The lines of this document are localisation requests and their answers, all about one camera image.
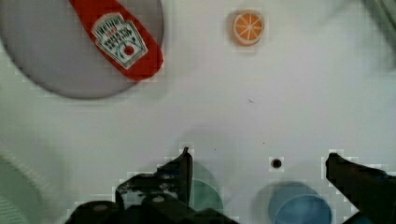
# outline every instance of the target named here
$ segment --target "orange slice toy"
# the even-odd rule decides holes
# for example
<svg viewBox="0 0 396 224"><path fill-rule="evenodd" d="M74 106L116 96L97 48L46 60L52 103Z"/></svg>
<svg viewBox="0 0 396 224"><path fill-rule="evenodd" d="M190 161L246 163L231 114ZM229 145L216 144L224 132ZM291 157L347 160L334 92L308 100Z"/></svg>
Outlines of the orange slice toy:
<svg viewBox="0 0 396 224"><path fill-rule="evenodd" d="M262 15L246 10L233 19L233 38L241 46L252 46L260 41L264 30Z"/></svg>

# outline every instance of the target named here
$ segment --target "white surface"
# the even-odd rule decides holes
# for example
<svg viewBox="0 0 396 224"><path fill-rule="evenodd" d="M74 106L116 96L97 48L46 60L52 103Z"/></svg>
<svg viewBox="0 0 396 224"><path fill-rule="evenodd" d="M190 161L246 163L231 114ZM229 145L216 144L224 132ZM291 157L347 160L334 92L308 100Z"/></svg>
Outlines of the white surface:
<svg viewBox="0 0 396 224"><path fill-rule="evenodd" d="M224 27L240 7L266 19L252 52ZM43 173L64 168L69 212L111 200L120 179L185 145L240 223L268 223L269 192L284 179L327 197L335 223L355 213L323 175L330 149L396 171L394 52L360 1L175 0L165 16L164 75L106 100L50 95L1 56L0 142ZM40 166L34 155L46 151L59 167ZM270 172L269 157L284 157L284 172Z"/></svg>

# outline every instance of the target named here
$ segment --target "small hole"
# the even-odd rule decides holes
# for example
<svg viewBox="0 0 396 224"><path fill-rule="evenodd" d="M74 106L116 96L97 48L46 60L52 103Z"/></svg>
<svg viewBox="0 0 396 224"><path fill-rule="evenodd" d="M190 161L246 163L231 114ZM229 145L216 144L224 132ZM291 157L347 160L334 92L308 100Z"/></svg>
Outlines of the small hole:
<svg viewBox="0 0 396 224"><path fill-rule="evenodd" d="M274 159L271 162L272 167L279 169L282 166L282 161L280 161L279 159Z"/></svg>

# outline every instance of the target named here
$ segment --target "white table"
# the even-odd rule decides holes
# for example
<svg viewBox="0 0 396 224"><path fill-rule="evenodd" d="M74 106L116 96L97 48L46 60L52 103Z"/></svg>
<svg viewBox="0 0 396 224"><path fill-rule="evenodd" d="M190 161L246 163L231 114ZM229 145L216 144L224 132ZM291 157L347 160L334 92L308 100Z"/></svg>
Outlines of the white table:
<svg viewBox="0 0 396 224"><path fill-rule="evenodd" d="M269 193L288 179L328 199L334 223L356 213L323 176L331 150L396 171L394 52L361 1L164 7L164 75L105 100L51 95L1 49L0 142L62 180L55 184L64 186L68 215L80 203L112 200L122 179L155 171L184 146L215 174L225 214L240 223L269 223ZM262 42L248 50L226 25L241 7L265 17ZM283 172L270 170L273 157L283 157Z"/></svg>

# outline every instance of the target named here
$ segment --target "gray bowl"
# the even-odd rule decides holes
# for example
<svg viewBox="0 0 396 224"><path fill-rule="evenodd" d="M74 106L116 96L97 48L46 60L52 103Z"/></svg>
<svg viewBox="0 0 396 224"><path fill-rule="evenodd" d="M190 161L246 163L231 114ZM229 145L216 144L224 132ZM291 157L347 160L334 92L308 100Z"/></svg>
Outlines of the gray bowl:
<svg viewBox="0 0 396 224"><path fill-rule="evenodd" d="M161 0L120 2L161 45ZM62 96L104 98L135 84L96 49L67 0L0 0L0 36L27 77Z"/></svg>

